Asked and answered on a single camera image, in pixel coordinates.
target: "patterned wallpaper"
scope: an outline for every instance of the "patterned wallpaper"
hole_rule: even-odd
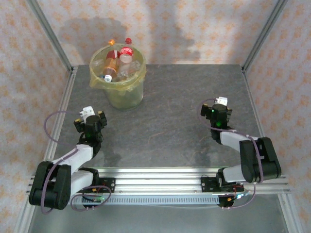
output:
[[[11,233],[68,74],[25,0],[0,1],[0,11],[0,231]]]
[[[277,0],[39,0],[72,65],[129,36],[152,64],[242,64]]]
[[[311,230],[311,1],[290,0],[247,73],[265,134]]]

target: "plastic bottle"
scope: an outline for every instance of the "plastic bottle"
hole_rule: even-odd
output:
[[[105,82],[109,83],[111,81],[117,82],[118,73],[118,57],[120,53],[117,50],[109,51],[104,63],[103,78]]]
[[[125,43],[127,44],[127,46],[124,46],[120,50],[119,74],[121,76],[127,76],[128,75],[128,70],[129,70],[131,63],[133,61],[133,53],[134,53],[134,50],[131,47],[132,39],[127,38],[125,40]]]

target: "coca-cola bottle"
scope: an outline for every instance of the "coca-cola bottle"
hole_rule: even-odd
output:
[[[133,61],[133,53],[134,50],[131,46],[132,39],[127,38],[125,40],[125,43],[127,44],[120,50],[120,66],[119,66],[119,74],[121,76],[127,76],[128,70],[131,66],[131,63]]]

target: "marble surface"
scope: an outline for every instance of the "marble surface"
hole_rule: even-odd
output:
[[[69,100],[69,111],[85,106],[104,110],[107,126],[98,155],[85,166],[233,166],[237,151],[217,144],[197,119],[201,101],[228,98],[233,109],[229,125],[259,136],[258,127],[239,65],[147,65],[144,98],[134,110],[121,112],[108,103],[102,90],[88,86],[88,66],[79,66]],[[73,121],[66,114],[60,140],[78,142]],[[55,158],[70,148],[58,145]]]

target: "red bottle cap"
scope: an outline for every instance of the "red bottle cap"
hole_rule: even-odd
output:
[[[130,45],[132,43],[132,39],[131,38],[126,38],[125,40],[126,44]]]

